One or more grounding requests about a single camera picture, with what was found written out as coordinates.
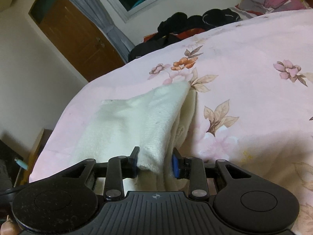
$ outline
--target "circular logo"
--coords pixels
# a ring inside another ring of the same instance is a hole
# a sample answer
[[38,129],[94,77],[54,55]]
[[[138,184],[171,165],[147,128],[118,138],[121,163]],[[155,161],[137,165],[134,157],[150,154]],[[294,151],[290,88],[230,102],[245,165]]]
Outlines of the circular logo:
[[152,197],[155,198],[155,199],[158,199],[158,198],[161,197],[161,195],[159,195],[159,194],[154,194],[154,195],[152,195]]

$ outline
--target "white wall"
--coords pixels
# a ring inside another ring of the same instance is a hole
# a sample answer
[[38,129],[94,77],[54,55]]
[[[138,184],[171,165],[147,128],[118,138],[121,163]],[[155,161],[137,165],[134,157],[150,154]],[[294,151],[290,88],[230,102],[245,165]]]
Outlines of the white wall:
[[0,139],[24,157],[86,83],[38,35],[28,16],[33,2],[16,0],[0,12]]
[[126,23],[115,12],[107,0],[101,0],[111,15],[116,26],[136,45],[143,41],[143,37],[157,32],[161,21],[166,20],[175,12],[181,11],[188,16],[202,15],[210,9],[226,9],[237,5],[240,0],[159,0],[151,4],[147,10],[143,9],[138,15]]

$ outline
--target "wooden door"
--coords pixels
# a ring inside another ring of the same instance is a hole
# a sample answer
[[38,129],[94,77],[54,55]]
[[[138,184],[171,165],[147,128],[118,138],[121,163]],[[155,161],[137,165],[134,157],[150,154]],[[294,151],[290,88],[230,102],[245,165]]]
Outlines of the wooden door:
[[124,65],[102,32],[69,0],[55,0],[38,26],[89,82]]

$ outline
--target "towel fold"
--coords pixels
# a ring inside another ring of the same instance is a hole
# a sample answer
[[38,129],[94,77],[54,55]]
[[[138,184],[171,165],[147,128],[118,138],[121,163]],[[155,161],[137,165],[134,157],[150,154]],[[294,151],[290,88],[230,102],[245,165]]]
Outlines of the towel fold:
[[86,158],[107,162],[129,156],[140,147],[136,179],[124,179],[127,191],[175,191],[184,181],[174,179],[173,148],[184,142],[195,111],[195,90],[182,81],[161,86],[128,100],[106,100],[86,127],[70,164]]

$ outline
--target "pink bed sheet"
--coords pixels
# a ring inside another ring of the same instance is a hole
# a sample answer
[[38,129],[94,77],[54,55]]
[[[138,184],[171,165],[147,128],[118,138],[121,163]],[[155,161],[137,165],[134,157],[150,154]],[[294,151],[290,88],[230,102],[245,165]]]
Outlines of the pink bed sheet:
[[298,235],[313,233],[313,11],[285,11],[222,26],[136,59],[86,85],[68,104],[30,180],[69,166],[105,99],[189,81],[196,113],[180,149],[226,158],[296,195]]

